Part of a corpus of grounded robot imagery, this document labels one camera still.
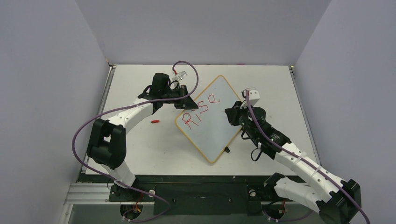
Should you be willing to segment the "yellow framed whiteboard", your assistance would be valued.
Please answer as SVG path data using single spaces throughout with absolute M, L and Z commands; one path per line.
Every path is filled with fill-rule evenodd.
M 240 131 L 225 113 L 240 97 L 222 75 L 217 76 L 195 99 L 195 110 L 183 110 L 175 124 L 209 163 L 215 163 Z

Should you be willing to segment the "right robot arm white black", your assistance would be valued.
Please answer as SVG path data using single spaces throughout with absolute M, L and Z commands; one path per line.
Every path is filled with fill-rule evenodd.
M 266 112 L 260 107 L 248 107 L 237 101 L 225 109 L 228 122 L 241 126 L 261 154 L 283 164 L 304 180 L 295 182 L 280 173 L 274 173 L 264 182 L 264 195 L 290 199 L 319 214 L 326 224 L 348 224 L 361 212 L 361 188 L 354 180 L 345 181 L 314 162 L 294 142 L 266 121 Z

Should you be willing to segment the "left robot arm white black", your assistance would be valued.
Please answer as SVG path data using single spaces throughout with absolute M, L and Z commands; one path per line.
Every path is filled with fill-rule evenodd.
M 127 154 L 126 135 L 146 117 L 153 115 L 164 104 L 173 104 L 176 109 L 195 110 L 198 105 L 189 96 L 186 85 L 181 81 L 187 77 L 182 71 L 173 78 L 156 73 L 133 103 L 108 119 L 94 121 L 87 147 L 87 155 L 100 164 L 122 187 L 121 195 L 129 201 L 139 196 L 139 187 L 134 184 L 136 176 L 125 162 Z

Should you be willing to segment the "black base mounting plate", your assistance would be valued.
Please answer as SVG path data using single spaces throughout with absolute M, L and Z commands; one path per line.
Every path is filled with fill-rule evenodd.
M 265 187 L 264 176 L 220 175 L 138 175 L 133 187 L 140 192 L 118 187 L 101 175 L 81 173 L 78 183 L 103 183 L 108 190 L 105 201 L 120 203 L 120 213 L 136 219 L 149 205 L 153 214 L 260 216 L 265 210 L 272 216 L 284 214 L 287 199 Z

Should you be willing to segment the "front aluminium extrusion bar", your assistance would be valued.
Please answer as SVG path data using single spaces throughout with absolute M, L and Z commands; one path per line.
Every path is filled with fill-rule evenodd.
M 69 186 L 64 204 L 106 204 L 109 195 L 105 183 L 74 183 Z

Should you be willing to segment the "right aluminium rail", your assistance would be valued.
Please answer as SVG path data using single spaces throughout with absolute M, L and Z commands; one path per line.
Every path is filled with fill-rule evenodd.
M 315 144 L 315 141 L 314 141 L 314 137 L 312 135 L 311 127 L 310 127 L 308 118 L 307 118 L 306 113 L 305 113 L 305 109 L 304 109 L 304 106 L 303 106 L 302 98 L 301 98 L 301 96 L 299 94 L 299 91 L 298 91 L 298 87 L 297 87 L 297 83 L 296 83 L 296 77 L 295 77 L 295 74 L 294 74 L 294 66 L 291 65 L 291 66 L 288 66 L 288 68 L 289 68 L 289 72 L 290 72 L 291 79 L 292 79 L 292 82 L 293 82 L 293 85 L 294 85 L 294 89 L 296 91 L 296 95 L 297 95 L 297 98 L 298 98 L 298 101 L 299 101 L 299 104 L 300 104 L 300 108 L 301 108 L 301 111 L 302 111 L 302 114 L 303 114 L 303 117 L 304 117 L 305 125 L 307 127 L 308 135 L 310 137 L 310 141 L 311 141 L 311 144 L 312 144 L 312 147 L 313 147 L 313 152 L 315 154 L 315 158 L 316 158 L 317 162 L 319 162 L 319 164 L 321 164 L 320 158 L 319 158 L 319 155 L 318 155 L 318 151 L 317 151 L 317 147 L 316 147 L 316 144 Z

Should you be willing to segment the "aluminium rail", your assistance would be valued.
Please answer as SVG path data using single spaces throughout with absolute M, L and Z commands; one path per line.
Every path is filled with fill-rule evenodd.
M 308 135 L 310 137 L 310 141 L 311 141 L 311 144 L 312 144 L 312 147 L 313 147 L 313 152 L 315 154 L 315 158 L 316 158 L 317 162 L 319 162 L 319 164 L 321 164 L 320 158 L 319 158 L 319 155 L 318 155 L 318 151 L 317 151 L 317 147 L 316 147 L 316 144 L 315 144 L 315 141 L 314 141 L 314 137 L 312 135 L 311 127 L 310 127 L 308 118 L 307 118 L 306 113 L 305 113 L 305 109 L 304 109 L 304 106 L 303 106 L 302 98 L 301 98 L 301 96 L 299 94 L 299 91 L 298 91 L 298 87 L 297 87 L 297 83 L 296 83 L 296 77 L 295 77 L 295 74 L 294 74 L 294 66 L 291 65 L 291 66 L 288 66 L 288 68 L 289 68 L 289 72 L 290 72 L 291 79 L 292 79 L 292 82 L 293 82 L 293 85 L 294 85 L 294 89 L 296 91 L 296 95 L 297 95 L 297 98 L 298 98 L 298 101 L 299 101 L 299 104 L 300 104 L 300 108 L 301 108 L 301 111 L 302 111 L 302 114 L 303 114 L 303 117 L 304 117 L 305 125 L 307 127 Z
M 117 67 L 117 65 L 111 65 L 110 68 L 109 68 L 109 72 L 108 72 L 108 75 L 107 75 L 107 78 L 106 78 L 105 86 L 104 86 L 104 89 L 102 91 L 102 95 L 101 95 L 101 98 L 100 98 L 99 108 L 98 108 L 97 114 L 100 114 L 100 113 L 102 113 L 104 111 L 104 108 L 105 108 L 105 105 L 106 105 L 106 100 L 107 100 L 107 97 L 108 97 L 108 93 L 109 93 L 109 90 L 110 90 L 110 87 L 111 87 L 111 83 L 112 83 L 112 80 L 113 80 L 113 77 L 114 77 L 114 73 L 115 73 L 116 67 Z

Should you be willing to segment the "left aluminium rail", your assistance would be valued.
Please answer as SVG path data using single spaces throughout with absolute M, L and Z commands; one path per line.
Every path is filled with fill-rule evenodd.
M 100 114 L 100 113 L 102 113 L 104 111 L 104 108 L 105 108 L 105 105 L 106 105 L 106 100 L 107 100 L 107 97 L 108 97 L 108 93 L 109 93 L 109 90 L 110 90 L 110 87 L 111 87 L 111 83 L 112 83 L 112 80 L 113 80 L 113 77 L 114 77 L 114 73 L 115 73 L 116 67 L 117 67 L 117 65 L 111 65 L 110 68 L 109 68 L 109 72 L 108 72 L 108 75 L 107 75 L 107 78 L 106 78 L 105 86 L 104 86 L 104 89 L 102 91 L 102 95 L 101 95 L 101 98 L 100 98 L 99 108 L 98 108 L 97 114 Z

